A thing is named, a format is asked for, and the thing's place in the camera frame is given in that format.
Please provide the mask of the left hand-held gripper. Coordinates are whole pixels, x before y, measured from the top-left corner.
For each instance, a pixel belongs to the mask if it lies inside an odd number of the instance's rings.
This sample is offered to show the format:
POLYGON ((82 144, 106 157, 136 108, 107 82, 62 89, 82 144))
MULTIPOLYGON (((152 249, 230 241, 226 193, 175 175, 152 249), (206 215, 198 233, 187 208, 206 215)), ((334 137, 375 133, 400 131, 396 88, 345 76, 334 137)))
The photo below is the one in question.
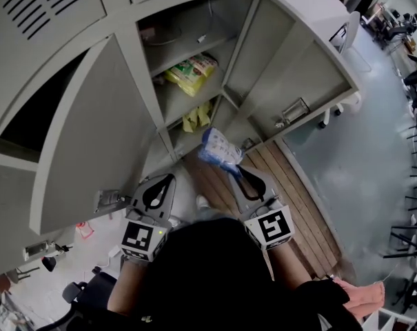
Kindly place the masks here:
POLYGON ((142 183, 126 209, 119 247, 130 259, 153 262, 173 230, 170 221, 176 190, 173 174, 142 183))

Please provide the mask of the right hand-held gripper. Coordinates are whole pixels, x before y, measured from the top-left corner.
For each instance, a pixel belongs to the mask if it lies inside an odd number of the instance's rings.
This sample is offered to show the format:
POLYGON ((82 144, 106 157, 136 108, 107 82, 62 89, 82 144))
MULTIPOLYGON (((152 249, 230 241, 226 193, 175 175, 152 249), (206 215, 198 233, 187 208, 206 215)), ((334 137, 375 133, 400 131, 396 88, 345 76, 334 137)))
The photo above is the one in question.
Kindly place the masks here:
POLYGON ((287 243, 294 236, 294 222, 271 176, 249 166, 240 166, 240 173, 228 172, 227 177, 246 233, 262 251, 287 243))

